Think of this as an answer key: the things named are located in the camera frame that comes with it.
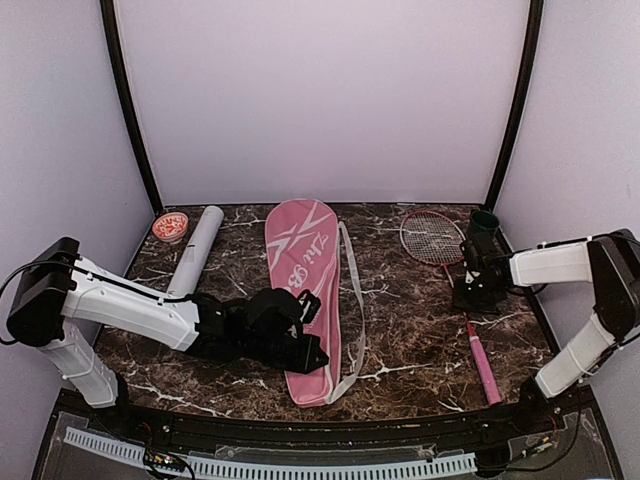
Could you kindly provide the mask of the pink badminton racket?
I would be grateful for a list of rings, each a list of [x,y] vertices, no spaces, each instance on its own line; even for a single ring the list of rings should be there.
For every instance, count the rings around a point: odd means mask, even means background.
[[[454,280],[449,267],[462,260],[463,255],[459,246],[464,237],[459,227],[450,218],[428,210],[410,213],[401,222],[400,240],[404,249],[414,259],[441,267],[451,289],[454,289]],[[467,314],[462,313],[462,315],[466,324],[470,351],[487,403],[489,406],[501,404],[503,399],[481,340]]]

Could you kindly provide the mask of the pink racket cover bag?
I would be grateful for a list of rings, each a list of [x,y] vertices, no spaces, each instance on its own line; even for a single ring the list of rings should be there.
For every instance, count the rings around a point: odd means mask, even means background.
[[[302,332],[318,343],[328,363],[308,374],[287,372],[287,387],[300,407],[330,405],[353,386],[364,363],[366,330],[360,322],[352,373],[343,377],[339,313],[340,248],[345,248],[351,282],[360,309],[364,300],[356,258],[346,225],[325,203],[287,200],[271,210],[265,224],[271,285],[299,296],[307,291],[320,301],[317,313],[305,320]]]

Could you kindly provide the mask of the white shuttlecock tube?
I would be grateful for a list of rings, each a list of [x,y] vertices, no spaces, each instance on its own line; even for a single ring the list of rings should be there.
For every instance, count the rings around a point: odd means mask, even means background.
[[[223,219],[224,213],[219,207],[204,209],[169,283],[169,295],[183,297],[195,292]]]

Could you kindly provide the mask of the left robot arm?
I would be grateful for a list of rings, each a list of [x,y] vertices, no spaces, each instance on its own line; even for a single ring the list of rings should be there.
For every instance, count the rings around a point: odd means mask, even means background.
[[[250,299],[220,301],[211,294],[174,297],[98,267],[62,237],[10,274],[19,284],[6,319],[10,339],[41,351],[120,436],[141,427],[126,401],[128,388],[86,341],[74,320],[86,320],[149,338],[188,356],[224,363],[255,360],[277,370],[310,374],[328,365],[318,336],[304,328],[321,302],[265,288]]]

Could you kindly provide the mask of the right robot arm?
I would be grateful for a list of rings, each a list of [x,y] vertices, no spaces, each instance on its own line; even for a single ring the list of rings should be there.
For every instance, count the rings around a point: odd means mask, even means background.
[[[639,241],[620,229],[503,252],[491,234],[478,233],[459,248],[466,269],[454,284],[453,305],[459,310],[489,312],[510,290],[550,289],[541,305],[556,316],[551,329],[564,344],[530,381],[534,395],[510,413],[511,426],[530,434],[549,416],[545,399],[593,375],[638,330]]]

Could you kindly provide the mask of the dark green cup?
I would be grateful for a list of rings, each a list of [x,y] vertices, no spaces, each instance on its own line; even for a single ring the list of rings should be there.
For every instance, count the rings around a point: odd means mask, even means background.
[[[467,228],[468,240],[476,246],[496,246],[496,234],[500,221],[496,215],[487,210],[473,210],[469,216]]]

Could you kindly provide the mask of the red patterned bowl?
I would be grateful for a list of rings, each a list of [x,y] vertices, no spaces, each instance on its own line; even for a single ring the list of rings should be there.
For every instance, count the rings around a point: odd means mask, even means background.
[[[179,242],[188,231],[189,218],[181,212],[167,213],[152,226],[153,235],[164,243]]]

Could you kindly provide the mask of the black front rail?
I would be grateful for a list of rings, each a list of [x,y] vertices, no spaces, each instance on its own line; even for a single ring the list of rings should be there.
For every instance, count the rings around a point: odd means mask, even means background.
[[[433,444],[444,450],[488,450],[520,435],[561,429],[576,407],[570,390],[553,400],[524,401],[484,410],[380,422],[277,422],[192,415],[130,405],[99,412],[62,390],[49,417],[62,414],[122,439],[177,451],[214,451],[223,445],[273,449],[365,450]]]

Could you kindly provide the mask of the right black frame post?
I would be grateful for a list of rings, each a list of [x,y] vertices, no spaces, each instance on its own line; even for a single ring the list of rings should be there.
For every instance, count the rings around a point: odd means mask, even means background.
[[[504,185],[526,106],[544,11],[543,0],[529,2],[525,36],[503,139],[483,207],[494,210]]]

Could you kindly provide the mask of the black frame post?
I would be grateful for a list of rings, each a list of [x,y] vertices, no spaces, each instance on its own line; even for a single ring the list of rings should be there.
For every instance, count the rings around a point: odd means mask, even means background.
[[[152,172],[151,163],[146,151],[133,101],[125,64],[124,51],[119,34],[116,3],[112,0],[100,0],[99,5],[112,76],[130,145],[147,199],[152,211],[156,216],[158,216],[164,210],[164,205]]]
[[[504,185],[526,106],[544,11],[543,0],[529,2],[525,36],[503,139],[483,207],[494,210]]]

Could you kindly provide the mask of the left black frame post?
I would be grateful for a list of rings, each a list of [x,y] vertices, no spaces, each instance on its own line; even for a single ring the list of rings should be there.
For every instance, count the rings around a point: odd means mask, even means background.
[[[130,145],[147,199],[152,211],[156,216],[158,216],[164,210],[164,205],[152,172],[151,163],[146,151],[133,101],[125,64],[124,51],[119,34],[116,3],[112,0],[100,0],[99,5],[112,76]]]

